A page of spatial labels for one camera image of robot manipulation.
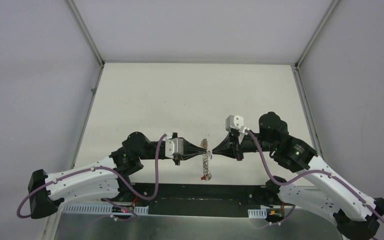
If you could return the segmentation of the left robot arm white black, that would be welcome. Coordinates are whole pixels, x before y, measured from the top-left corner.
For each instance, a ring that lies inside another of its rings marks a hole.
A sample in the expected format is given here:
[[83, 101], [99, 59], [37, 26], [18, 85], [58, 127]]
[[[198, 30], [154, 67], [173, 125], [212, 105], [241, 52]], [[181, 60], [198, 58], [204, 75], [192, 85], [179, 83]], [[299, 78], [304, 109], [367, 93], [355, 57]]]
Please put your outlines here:
[[[47, 173], [43, 169], [34, 171], [28, 184], [28, 195], [17, 207], [16, 215], [21, 219], [41, 219], [77, 201], [117, 198], [124, 203], [132, 195], [151, 201], [159, 190], [159, 160], [172, 160], [178, 166], [182, 161], [201, 155], [210, 155], [206, 147], [194, 145], [175, 132], [151, 141], [135, 131], [119, 149], [92, 164], [57, 173]], [[143, 169], [142, 160], [154, 160], [152, 193], [135, 190], [129, 179], [130, 175]], [[25, 203], [29, 203], [30, 209], [26, 216], [21, 213]]]

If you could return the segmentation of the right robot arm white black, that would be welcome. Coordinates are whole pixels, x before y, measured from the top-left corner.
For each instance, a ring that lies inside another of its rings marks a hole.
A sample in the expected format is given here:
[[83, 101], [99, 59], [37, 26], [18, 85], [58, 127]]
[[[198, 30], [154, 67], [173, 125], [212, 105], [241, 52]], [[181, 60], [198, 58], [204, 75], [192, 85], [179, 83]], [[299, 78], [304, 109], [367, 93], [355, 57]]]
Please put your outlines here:
[[384, 198], [373, 198], [352, 186], [314, 148], [291, 136], [287, 123], [276, 113], [263, 114], [258, 126], [255, 133], [241, 116], [227, 117], [227, 136], [212, 153], [238, 161], [246, 153], [268, 153], [279, 166], [295, 174], [290, 180], [275, 176], [262, 159], [269, 177], [263, 192], [268, 204], [282, 202], [305, 209], [329, 221], [349, 240], [375, 239], [384, 223]]

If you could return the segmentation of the metal disc with key rings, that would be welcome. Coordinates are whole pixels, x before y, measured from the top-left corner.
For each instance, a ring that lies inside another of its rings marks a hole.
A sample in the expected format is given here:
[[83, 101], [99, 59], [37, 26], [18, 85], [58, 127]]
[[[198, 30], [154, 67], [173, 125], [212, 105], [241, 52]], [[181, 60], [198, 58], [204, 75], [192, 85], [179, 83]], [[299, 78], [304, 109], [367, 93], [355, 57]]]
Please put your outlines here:
[[209, 160], [212, 159], [212, 153], [208, 150], [208, 140], [206, 138], [201, 141], [200, 147], [205, 149], [205, 153], [202, 155], [202, 176], [206, 177], [205, 181], [210, 181], [212, 174], [209, 169]]

